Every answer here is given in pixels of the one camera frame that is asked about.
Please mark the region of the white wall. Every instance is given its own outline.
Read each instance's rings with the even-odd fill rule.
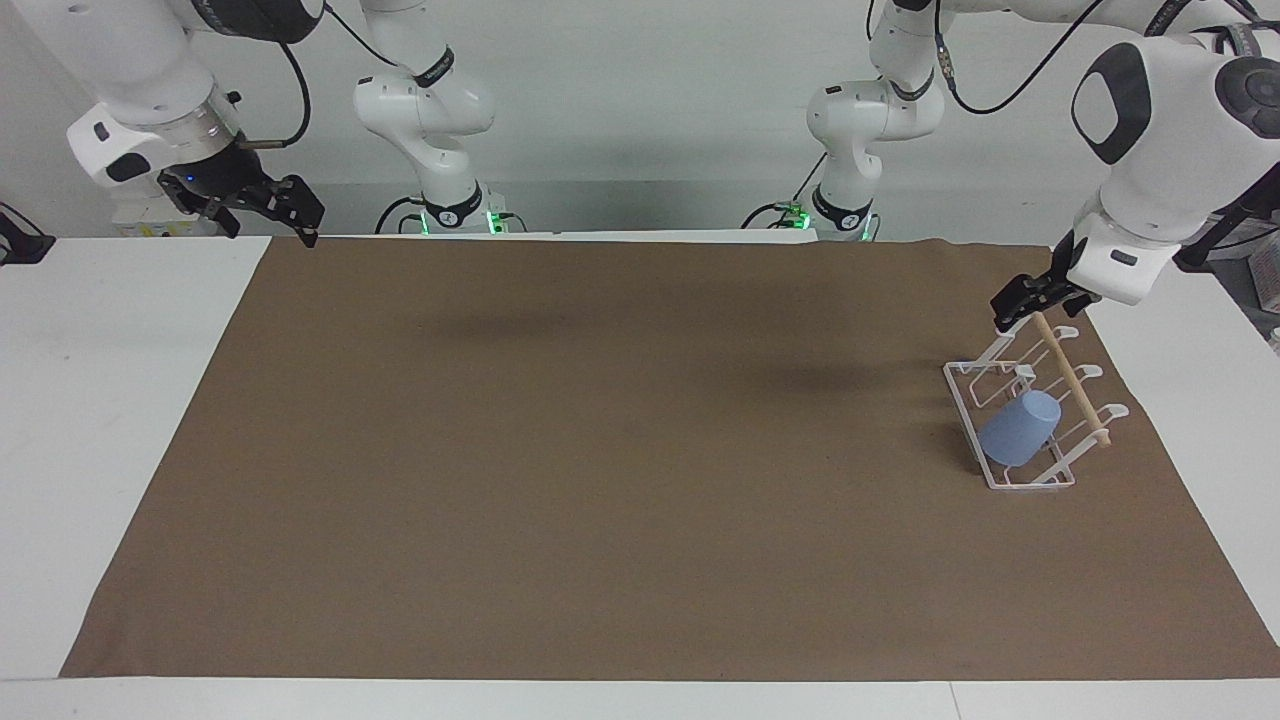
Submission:
[[[435,8],[460,64],[499,99],[497,126],[470,145],[512,209],[541,229],[705,228],[788,197],[820,152],[804,123],[810,94],[876,76],[861,29],[865,1],[439,0]],[[362,27],[356,0],[333,4]],[[0,0],[0,197],[55,233],[110,232],[108,204],[63,137],[87,96],[10,0]],[[951,33],[961,91],[977,104],[1001,99],[1060,32],[1004,14],[961,18]],[[886,233],[1056,241],[1105,174],[1071,127],[1071,92],[1092,59],[1125,36],[1084,28],[1007,111],[972,118],[952,108],[937,135],[883,146]],[[244,95],[251,136],[292,132],[298,97],[276,47],[201,36],[197,49],[224,88]],[[380,65],[329,19],[297,54],[316,118],[302,143],[268,152],[266,164],[319,187],[330,206],[326,231],[367,232],[381,206],[412,187],[407,163],[351,109],[355,82]],[[343,187],[351,183],[384,187]]]

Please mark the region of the wooden stick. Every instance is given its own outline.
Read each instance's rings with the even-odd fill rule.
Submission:
[[[1106,425],[1103,425],[1102,419],[1098,418],[1098,411],[1093,409],[1093,402],[1089,401],[1089,396],[1084,392],[1084,384],[1080,383],[1080,378],[1075,377],[1075,368],[1071,366],[1071,361],[1066,359],[1066,352],[1062,352],[1062,345],[1057,342],[1057,336],[1053,334],[1053,328],[1050,327],[1048,319],[1044,318],[1043,313],[1036,313],[1033,319],[1041,337],[1043,337],[1044,342],[1048,345],[1050,352],[1052,352],[1057,359],[1057,369],[1062,372],[1062,379],[1065,379],[1068,387],[1071,388],[1071,396],[1075,397],[1076,405],[1079,405],[1080,411],[1084,413],[1084,420],[1089,424],[1089,429],[1093,432],[1102,430],[1102,434],[1098,437],[1098,445],[1102,447],[1111,447],[1111,436],[1106,432]]]

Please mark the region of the brown mat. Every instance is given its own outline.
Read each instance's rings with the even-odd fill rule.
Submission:
[[[1046,261],[276,241],[63,675],[1280,676],[1114,373],[1080,486],[977,474],[940,365]]]

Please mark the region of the white wire rack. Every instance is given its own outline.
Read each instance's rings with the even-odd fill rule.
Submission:
[[[1039,338],[1030,347],[1014,357],[1012,348],[1019,333],[1028,324],[1036,325]],[[1103,374],[1098,365],[1071,365],[1062,351],[1062,341],[1074,340],[1080,331],[1059,325],[1051,328],[1041,314],[1024,318],[1010,331],[998,333],[996,341],[973,361],[947,363],[942,373],[946,375],[951,397],[960,411],[969,447],[982,466],[987,487],[995,491],[1037,491],[1068,488],[1075,484],[1071,464],[1094,447],[1108,447],[1111,436],[1107,427],[1129,415],[1124,405],[1103,405],[1094,407],[1084,391],[1084,383]],[[1055,363],[1046,363],[1048,359]],[[1010,400],[1039,389],[1053,396],[1066,410],[1071,400],[1079,410],[1079,421],[1073,424],[1064,413],[1062,425],[1053,433],[1044,448],[1024,468],[997,465],[982,451],[978,441],[980,423],[995,416]]]

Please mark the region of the wooden handle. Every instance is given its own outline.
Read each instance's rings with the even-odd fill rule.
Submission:
[[[1057,359],[1057,368],[1062,372],[1062,379],[1071,388],[1071,396],[1075,397],[1076,405],[1084,413],[1084,421],[1089,424],[1092,432],[1103,430],[1098,437],[1098,445],[1111,447],[1111,437],[1106,433],[1106,425],[1098,418],[1098,411],[1093,409],[1093,402],[1089,401],[1089,396],[1084,392],[1084,384],[1080,383],[1080,378],[1075,377],[1075,368],[1071,366],[1071,361],[1062,352],[1062,345],[1057,342],[1057,336],[1053,334],[1053,328],[1050,327],[1048,319],[1044,318],[1043,313],[1036,313],[1032,318],[1036,322],[1036,328],[1041,332],[1041,337],[1048,345],[1050,352]]]

